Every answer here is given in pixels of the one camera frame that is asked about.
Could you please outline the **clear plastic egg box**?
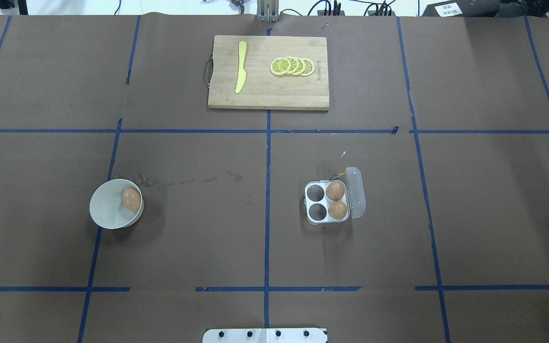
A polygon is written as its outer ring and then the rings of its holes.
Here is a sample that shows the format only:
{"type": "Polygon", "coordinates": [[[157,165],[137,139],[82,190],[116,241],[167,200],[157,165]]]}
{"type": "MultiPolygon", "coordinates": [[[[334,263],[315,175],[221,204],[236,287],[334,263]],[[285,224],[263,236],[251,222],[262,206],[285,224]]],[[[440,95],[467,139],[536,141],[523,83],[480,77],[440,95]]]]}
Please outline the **clear plastic egg box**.
{"type": "Polygon", "coordinates": [[[307,183],[304,204],[307,221],[313,225],[363,217],[367,205],[362,173],[357,167],[348,166],[327,180],[307,183]]]}

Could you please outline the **brown egg from bowl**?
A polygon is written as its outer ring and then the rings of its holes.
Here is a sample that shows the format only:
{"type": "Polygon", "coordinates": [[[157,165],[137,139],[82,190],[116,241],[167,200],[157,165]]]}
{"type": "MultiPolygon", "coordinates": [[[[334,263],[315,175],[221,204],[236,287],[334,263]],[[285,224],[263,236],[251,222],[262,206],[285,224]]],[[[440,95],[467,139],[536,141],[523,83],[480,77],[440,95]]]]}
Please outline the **brown egg from bowl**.
{"type": "Polygon", "coordinates": [[[128,211],[138,212],[142,204],[142,196],[137,189],[129,187],[122,191],[121,201],[124,208],[128,211]]]}

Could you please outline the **brown egg upper slot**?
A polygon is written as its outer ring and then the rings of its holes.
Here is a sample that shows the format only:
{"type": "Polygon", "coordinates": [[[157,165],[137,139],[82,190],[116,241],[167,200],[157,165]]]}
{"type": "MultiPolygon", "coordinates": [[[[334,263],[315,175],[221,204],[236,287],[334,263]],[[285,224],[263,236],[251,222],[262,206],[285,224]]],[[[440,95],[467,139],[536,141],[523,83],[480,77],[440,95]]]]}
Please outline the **brown egg upper slot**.
{"type": "Polygon", "coordinates": [[[339,201],[345,196],[346,187],[343,182],[338,180],[332,181],[327,185],[326,196],[332,201],[339,201]]]}

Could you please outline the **brown egg slot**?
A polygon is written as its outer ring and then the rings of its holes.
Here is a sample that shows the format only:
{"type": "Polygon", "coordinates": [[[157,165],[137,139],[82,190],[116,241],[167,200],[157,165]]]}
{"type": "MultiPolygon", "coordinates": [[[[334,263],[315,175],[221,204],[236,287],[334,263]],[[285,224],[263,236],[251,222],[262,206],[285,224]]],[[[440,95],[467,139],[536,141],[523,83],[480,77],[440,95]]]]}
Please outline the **brown egg slot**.
{"type": "Polygon", "coordinates": [[[338,180],[332,181],[327,185],[326,196],[332,201],[339,201],[345,196],[346,187],[343,182],[338,180]]]}
{"type": "Polygon", "coordinates": [[[342,201],[335,201],[329,204],[327,212],[333,220],[344,220],[348,215],[348,206],[342,201]]]}

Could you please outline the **brown egg lower slot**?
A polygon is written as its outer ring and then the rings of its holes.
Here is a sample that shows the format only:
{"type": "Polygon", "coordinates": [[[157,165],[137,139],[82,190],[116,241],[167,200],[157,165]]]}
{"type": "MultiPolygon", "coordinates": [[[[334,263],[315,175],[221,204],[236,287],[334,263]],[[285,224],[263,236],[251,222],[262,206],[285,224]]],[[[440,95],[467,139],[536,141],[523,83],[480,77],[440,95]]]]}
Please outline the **brown egg lower slot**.
{"type": "Polygon", "coordinates": [[[333,220],[344,220],[348,215],[348,206],[342,201],[335,201],[329,204],[327,212],[333,220]]]}

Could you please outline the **wooden cutting board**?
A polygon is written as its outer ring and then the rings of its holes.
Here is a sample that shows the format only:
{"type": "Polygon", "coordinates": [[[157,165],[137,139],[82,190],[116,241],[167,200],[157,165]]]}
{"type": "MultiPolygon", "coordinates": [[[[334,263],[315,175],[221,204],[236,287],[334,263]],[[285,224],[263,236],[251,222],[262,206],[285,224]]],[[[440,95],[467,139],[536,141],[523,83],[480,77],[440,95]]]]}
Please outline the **wooden cutting board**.
{"type": "Polygon", "coordinates": [[[328,111],[330,109],[327,39],[325,37],[216,35],[212,50],[208,106],[212,109],[328,111]],[[242,91],[235,94],[238,43],[248,43],[242,91]],[[311,76],[273,75],[278,57],[314,61],[311,76]]]}

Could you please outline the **yellow plastic knife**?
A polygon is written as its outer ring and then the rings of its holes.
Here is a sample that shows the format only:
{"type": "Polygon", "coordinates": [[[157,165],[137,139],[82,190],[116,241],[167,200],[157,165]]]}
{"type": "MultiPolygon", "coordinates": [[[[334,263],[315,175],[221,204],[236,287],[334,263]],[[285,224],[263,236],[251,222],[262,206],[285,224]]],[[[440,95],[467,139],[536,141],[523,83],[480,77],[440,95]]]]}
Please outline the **yellow plastic knife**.
{"type": "Polygon", "coordinates": [[[245,84],[247,72],[244,69],[245,58],[247,53],[248,43],[244,40],[238,43],[238,70],[237,70],[237,80],[235,86],[235,94],[239,94],[245,84]]]}

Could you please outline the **front lemon slice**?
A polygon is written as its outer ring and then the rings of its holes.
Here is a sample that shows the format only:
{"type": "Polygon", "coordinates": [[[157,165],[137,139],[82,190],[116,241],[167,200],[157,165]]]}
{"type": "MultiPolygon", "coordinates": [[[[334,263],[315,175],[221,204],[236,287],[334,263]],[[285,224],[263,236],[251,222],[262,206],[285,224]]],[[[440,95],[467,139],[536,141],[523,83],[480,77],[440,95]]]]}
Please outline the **front lemon slice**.
{"type": "Polygon", "coordinates": [[[278,57],[270,63],[270,73],[276,76],[286,75],[291,70],[291,61],[286,57],[278,57]]]}

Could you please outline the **lemon slice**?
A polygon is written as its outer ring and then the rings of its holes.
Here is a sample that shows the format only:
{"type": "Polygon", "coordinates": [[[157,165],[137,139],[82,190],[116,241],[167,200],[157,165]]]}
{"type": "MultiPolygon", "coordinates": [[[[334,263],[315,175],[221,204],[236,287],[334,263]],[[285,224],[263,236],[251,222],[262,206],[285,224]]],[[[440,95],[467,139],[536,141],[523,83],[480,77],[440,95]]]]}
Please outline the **lemon slice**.
{"type": "Polygon", "coordinates": [[[286,71],[286,74],[292,75],[299,67],[299,61],[296,57],[293,56],[287,56],[285,57],[288,60],[288,70],[286,71]]]}
{"type": "Polygon", "coordinates": [[[292,74],[292,75],[299,75],[299,73],[301,73],[302,70],[303,70],[303,68],[304,68],[303,63],[302,63],[302,61],[301,61],[302,58],[297,57],[297,59],[298,59],[298,61],[299,61],[299,67],[298,67],[298,69],[296,70],[296,72],[294,72],[294,74],[292,74]]]}
{"type": "Polygon", "coordinates": [[[303,63],[304,68],[302,72],[299,73],[299,76],[303,76],[303,77],[311,76],[315,71],[314,61],[308,58],[302,58],[301,61],[303,63]]]}
{"type": "Polygon", "coordinates": [[[291,61],[286,57],[278,57],[270,63],[270,73],[276,76],[286,75],[291,70],[291,61]]]}

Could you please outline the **back lemon slice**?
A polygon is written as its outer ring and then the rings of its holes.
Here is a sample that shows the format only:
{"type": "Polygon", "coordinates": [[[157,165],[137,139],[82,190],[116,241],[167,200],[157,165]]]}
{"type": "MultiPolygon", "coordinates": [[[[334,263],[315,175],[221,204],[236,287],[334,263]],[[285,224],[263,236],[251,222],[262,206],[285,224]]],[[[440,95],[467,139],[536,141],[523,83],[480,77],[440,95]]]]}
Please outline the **back lemon slice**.
{"type": "Polygon", "coordinates": [[[314,61],[308,58],[302,58],[301,61],[303,63],[304,68],[302,72],[299,73],[299,76],[303,76],[303,77],[311,76],[315,71],[314,61]]]}

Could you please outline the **white bowl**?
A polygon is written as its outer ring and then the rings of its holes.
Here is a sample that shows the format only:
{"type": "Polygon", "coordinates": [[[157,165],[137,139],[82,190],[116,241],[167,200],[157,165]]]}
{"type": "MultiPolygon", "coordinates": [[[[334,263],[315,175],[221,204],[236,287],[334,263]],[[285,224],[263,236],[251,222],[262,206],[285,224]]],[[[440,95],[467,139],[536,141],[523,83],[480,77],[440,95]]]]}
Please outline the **white bowl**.
{"type": "Polygon", "coordinates": [[[139,187],[130,180],[115,179],[105,182],[94,191],[89,205],[90,216],[94,223],[104,229],[116,230],[135,224],[144,209],[143,194],[139,187]],[[121,201],[122,191],[133,187],[142,196],[142,204],[138,212],[124,208],[121,201]]]}

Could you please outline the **white mounting plate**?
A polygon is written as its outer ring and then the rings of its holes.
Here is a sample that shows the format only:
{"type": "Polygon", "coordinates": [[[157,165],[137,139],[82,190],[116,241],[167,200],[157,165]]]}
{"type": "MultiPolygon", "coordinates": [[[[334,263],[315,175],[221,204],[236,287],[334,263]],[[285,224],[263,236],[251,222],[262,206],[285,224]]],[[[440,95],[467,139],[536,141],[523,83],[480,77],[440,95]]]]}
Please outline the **white mounting plate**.
{"type": "Polygon", "coordinates": [[[322,328],[235,328],[210,329],[203,343],[327,343],[322,328]]]}

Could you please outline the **metal bracket at table edge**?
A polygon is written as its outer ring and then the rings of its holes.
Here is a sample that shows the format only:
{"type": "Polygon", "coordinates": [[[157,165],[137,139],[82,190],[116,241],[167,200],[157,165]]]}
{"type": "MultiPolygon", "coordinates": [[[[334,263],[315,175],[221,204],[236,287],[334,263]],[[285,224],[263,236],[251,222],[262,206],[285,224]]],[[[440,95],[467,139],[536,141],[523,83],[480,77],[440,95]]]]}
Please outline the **metal bracket at table edge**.
{"type": "Polygon", "coordinates": [[[279,0],[257,0],[258,22],[277,22],[280,18],[279,0]]]}

